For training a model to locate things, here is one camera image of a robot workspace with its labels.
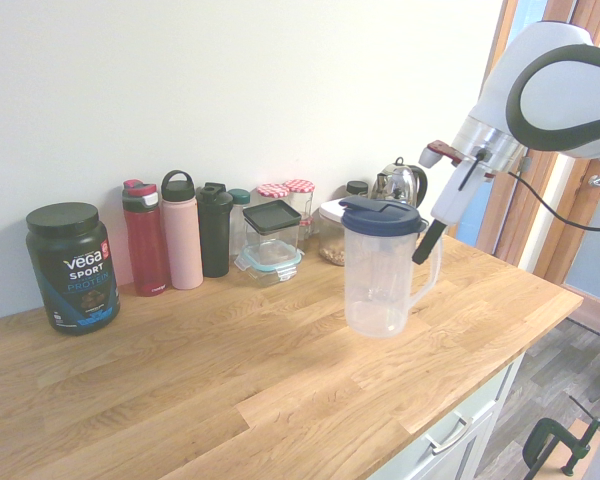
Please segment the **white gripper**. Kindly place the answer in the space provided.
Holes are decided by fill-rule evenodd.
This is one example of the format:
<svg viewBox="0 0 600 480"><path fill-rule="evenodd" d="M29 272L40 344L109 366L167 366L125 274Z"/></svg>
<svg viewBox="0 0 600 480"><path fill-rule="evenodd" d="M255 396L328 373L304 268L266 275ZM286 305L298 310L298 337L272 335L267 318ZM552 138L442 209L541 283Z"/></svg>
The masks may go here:
<svg viewBox="0 0 600 480"><path fill-rule="evenodd" d="M476 167L464 182L471 166L471 162L462 162L442 190L431 211L434 220L412 256L414 263L421 265L427 260L447 225L455 225L461 220L477 190L484 183L485 170L482 167Z"/></svg>

